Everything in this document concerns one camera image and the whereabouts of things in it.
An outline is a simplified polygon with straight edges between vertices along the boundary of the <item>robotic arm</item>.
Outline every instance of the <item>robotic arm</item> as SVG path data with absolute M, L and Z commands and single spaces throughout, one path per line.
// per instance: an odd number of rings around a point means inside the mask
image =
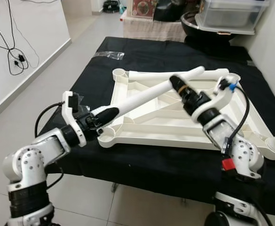
M 203 67 L 198 67 L 181 75 L 184 80 L 200 76 Z M 227 84 L 236 83 L 236 78 L 227 77 Z M 257 173 L 262 167 L 263 157 L 253 144 L 242 135 L 236 134 L 230 148 L 226 148 L 227 137 L 236 128 L 236 125 L 219 109 L 226 105 L 232 95 L 229 86 L 219 86 L 216 89 L 216 98 L 211 100 L 204 92 L 197 94 L 188 87 L 183 80 L 172 76 L 170 81 L 162 82 L 138 96 L 127 99 L 118 106 L 102 106 L 88 111 L 74 119 L 72 113 L 77 106 L 76 95 L 65 92 L 62 105 L 63 118 L 67 125 L 61 129 L 53 129 L 37 137 L 31 145 L 23 147 L 8 155 L 3 162 L 3 171 L 10 180 L 8 195 L 11 202 L 11 218 L 8 226 L 49 226 L 52 222 L 54 207 L 47 194 L 46 174 L 44 168 L 63 158 L 71 151 L 71 147 L 84 146 L 87 141 L 96 139 L 103 127 L 115 118 L 126 114 L 149 100 L 174 89 L 182 97 L 184 109 L 192 116 L 195 122 L 203 125 L 204 133 L 221 150 L 224 160 L 224 171 L 234 171 L 230 179 L 237 180 L 238 184 L 248 184 L 260 179 Z M 266 223 L 253 203 L 246 198 L 232 194 L 217 192 L 215 196 L 216 212 L 206 220 L 205 226 L 222 225 L 227 222 L 230 226 L 258 225 Z

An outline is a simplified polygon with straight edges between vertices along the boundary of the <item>transparent container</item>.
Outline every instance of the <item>transparent container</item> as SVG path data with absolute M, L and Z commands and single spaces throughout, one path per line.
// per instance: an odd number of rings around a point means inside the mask
M 202 0 L 198 20 L 204 27 L 250 31 L 269 4 L 269 0 Z

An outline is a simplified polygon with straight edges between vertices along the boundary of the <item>black tablecloth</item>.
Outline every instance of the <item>black tablecloth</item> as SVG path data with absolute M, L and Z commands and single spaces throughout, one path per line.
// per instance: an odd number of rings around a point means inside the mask
M 104 56 L 91 59 L 71 90 L 84 98 L 82 105 L 95 109 L 109 105 L 114 81 L 112 70 L 141 72 L 188 71 L 199 65 L 207 70 L 228 68 L 242 77 L 241 84 L 270 131 L 275 134 L 275 97 L 261 72 L 249 61 L 232 62 L 208 56 L 186 44 L 107 37 L 100 51 L 125 53 L 122 60 Z M 58 111 L 42 132 L 64 124 Z M 261 201 L 267 213 L 275 215 L 275 161 L 267 162 L 266 190 Z M 93 141 L 75 147 L 59 161 L 65 173 L 84 175 L 134 186 L 157 193 L 212 202 L 221 183 L 220 153 L 211 150 L 117 144 L 105 149 Z M 54 166 L 50 173 L 59 172 Z

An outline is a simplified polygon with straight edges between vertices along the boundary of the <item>white bracket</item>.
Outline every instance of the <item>white bracket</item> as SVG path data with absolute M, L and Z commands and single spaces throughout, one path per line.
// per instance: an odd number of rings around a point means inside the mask
M 72 115 L 72 108 L 69 107 L 69 97 L 72 97 L 73 92 L 71 91 L 65 91 L 63 93 L 63 102 L 64 104 L 62 105 L 62 117 L 66 124 L 70 125 L 73 130 L 76 132 L 77 137 L 79 139 L 79 146 L 84 147 L 86 145 L 86 139 L 83 134 L 83 131 L 81 130 L 80 126 L 77 124 L 75 118 Z
M 229 104 L 233 95 L 233 91 L 229 87 L 225 88 L 224 90 L 219 89 L 220 81 L 222 79 L 226 79 L 229 83 L 237 83 L 240 80 L 240 76 L 232 73 L 228 76 L 219 78 L 217 86 L 213 91 L 214 94 L 216 94 L 216 97 L 213 98 L 211 101 L 199 106 L 194 111 L 194 113 L 191 115 L 191 119 L 194 123 L 198 123 L 197 118 L 208 109 L 216 108 L 220 110 Z

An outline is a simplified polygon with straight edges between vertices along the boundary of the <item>white wall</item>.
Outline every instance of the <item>white wall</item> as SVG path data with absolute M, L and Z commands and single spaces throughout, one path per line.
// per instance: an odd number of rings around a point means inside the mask
M 256 35 L 241 38 L 239 44 L 248 49 L 275 95 L 275 0 L 259 21 Z
M 35 48 L 40 57 L 39 67 L 49 57 L 70 40 L 61 2 L 51 4 L 35 4 L 21 0 L 10 0 L 11 9 L 19 30 Z M 15 29 L 16 47 L 21 49 L 32 66 L 37 63 L 33 50 Z M 12 36 L 8 6 L 6 0 L 0 0 L 0 30 L 12 46 Z M 6 100 L 13 92 L 28 80 L 36 69 L 29 67 L 24 73 L 12 76 L 7 64 L 7 51 L 0 49 L 0 103 Z
M 105 0 L 91 0 L 91 9 L 93 12 L 101 12 Z
M 91 16 L 92 0 L 62 0 L 64 13 L 72 17 Z

